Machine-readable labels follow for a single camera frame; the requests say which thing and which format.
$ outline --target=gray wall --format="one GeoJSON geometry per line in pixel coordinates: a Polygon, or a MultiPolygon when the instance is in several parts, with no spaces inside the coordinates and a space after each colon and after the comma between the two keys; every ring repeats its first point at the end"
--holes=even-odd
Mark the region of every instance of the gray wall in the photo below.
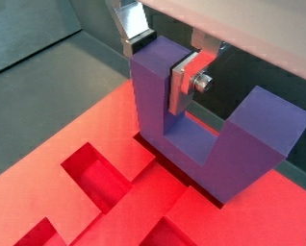
{"type": "Polygon", "coordinates": [[[69,0],[0,0],[0,70],[81,29],[69,0]]]}

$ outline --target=metal mount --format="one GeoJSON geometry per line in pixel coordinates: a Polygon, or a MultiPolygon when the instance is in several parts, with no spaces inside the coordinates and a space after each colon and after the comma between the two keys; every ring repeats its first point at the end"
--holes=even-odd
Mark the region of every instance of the metal mount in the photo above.
{"type": "Polygon", "coordinates": [[[194,89],[205,93],[214,81],[205,71],[218,56],[221,40],[193,29],[191,45],[201,52],[193,53],[173,69],[169,110],[174,115],[186,110],[194,89]]]}
{"type": "Polygon", "coordinates": [[[123,54],[130,58],[157,39],[157,33],[149,27],[142,3],[135,0],[106,0],[106,3],[118,25],[123,54]]]}

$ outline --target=rectangular slot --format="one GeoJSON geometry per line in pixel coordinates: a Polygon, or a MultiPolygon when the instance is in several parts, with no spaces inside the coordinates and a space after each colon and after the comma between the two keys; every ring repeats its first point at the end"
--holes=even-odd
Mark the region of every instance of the rectangular slot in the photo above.
{"type": "Polygon", "coordinates": [[[90,143],[62,163],[86,195],[109,213],[131,189],[131,182],[101,155],[90,143]]]}
{"type": "Polygon", "coordinates": [[[187,235],[167,219],[162,218],[149,233],[146,239],[141,243],[141,246],[195,246],[187,235]]]}
{"type": "Polygon", "coordinates": [[[51,221],[44,218],[32,230],[26,234],[15,246],[66,246],[51,221]]]}

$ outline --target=slot in red platform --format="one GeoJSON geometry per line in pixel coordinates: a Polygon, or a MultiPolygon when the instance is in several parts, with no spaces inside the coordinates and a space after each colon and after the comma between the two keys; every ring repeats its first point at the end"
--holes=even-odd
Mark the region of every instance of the slot in red platform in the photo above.
{"type": "Polygon", "coordinates": [[[62,166],[97,207],[109,213],[131,189],[131,182],[90,143],[62,163],[62,166]]]}

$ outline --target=bolt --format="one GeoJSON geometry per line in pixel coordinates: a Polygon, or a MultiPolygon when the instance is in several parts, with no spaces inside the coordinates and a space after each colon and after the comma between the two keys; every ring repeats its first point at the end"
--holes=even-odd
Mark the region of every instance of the bolt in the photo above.
{"type": "Polygon", "coordinates": [[[194,77],[191,83],[194,88],[201,93],[205,93],[209,91],[210,87],[213,86],[213,81],[214,81],[213,78],[202,72],[194,77]]]}

